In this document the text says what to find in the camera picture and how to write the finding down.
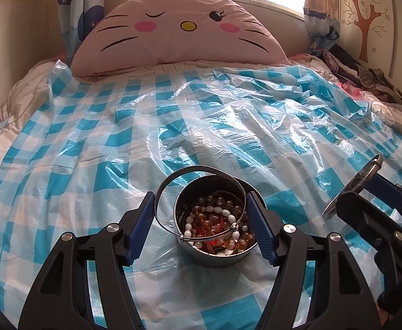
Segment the right hand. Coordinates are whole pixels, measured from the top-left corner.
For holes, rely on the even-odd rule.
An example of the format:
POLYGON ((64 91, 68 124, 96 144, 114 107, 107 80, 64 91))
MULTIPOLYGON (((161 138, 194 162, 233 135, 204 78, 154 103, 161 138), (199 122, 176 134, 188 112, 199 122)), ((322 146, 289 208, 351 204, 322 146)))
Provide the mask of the right hand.
POLYGON ((397 320, 401 308, 396 308, 392 304, 388 304, 384 293, 378 296, 376 305, 381 329, 401 329, 401 325, 397 320))

